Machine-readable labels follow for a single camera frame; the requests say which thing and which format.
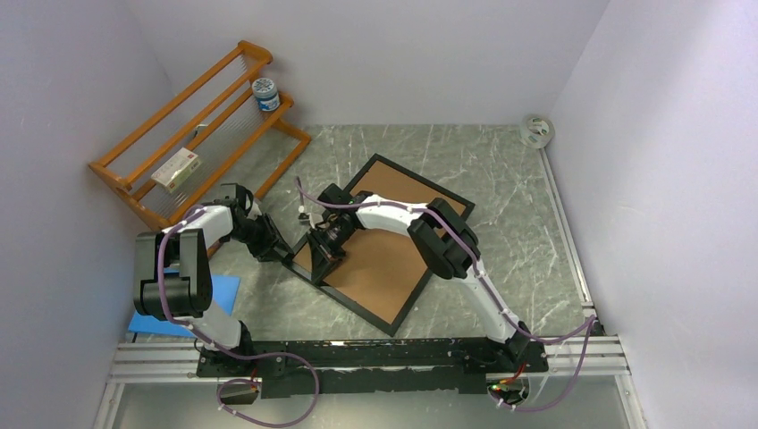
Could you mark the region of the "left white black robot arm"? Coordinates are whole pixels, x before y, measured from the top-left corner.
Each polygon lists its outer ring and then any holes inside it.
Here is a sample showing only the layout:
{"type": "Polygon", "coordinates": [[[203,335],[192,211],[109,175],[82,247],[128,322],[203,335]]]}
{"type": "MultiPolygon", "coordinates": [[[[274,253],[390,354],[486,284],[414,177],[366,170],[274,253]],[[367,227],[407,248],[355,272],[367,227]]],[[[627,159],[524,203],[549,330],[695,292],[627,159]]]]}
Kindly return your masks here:
{"type": "Polygon", "coordinates": [[[294,253],[253,192],[225,183],[219,198],[192,206],[179,222],[136,239],[133,303],[140,315],[190,332],[205,349],[221,353],[231,374],[247,374],[256,352],[246,325],[213,298],[208,250],[235,240],[261,263],[284,263],[294,253]]]}

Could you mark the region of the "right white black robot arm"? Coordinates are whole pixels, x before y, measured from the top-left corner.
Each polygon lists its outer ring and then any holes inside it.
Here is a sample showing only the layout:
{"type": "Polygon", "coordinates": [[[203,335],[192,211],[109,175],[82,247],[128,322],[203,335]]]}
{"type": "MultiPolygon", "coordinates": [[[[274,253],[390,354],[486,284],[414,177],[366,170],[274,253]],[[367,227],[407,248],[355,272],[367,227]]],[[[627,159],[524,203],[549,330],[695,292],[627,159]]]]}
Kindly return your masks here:
{"type": "Polygon", "coordinates": [[[358,230],[388,231],[411,239],[427,269],[456,280],[483,323],[493,363],[514,370],[526,358],[529,330],[509,309],[484,269],[478,238],[443,198],[427,204],[384,198],[373,192],[352,197],[335,184],[315,198],[297,185],[299,199],[325,208],[324,218],[306,234],[310,281],[319,285],[345,258],[343,245],[358,230]]]}

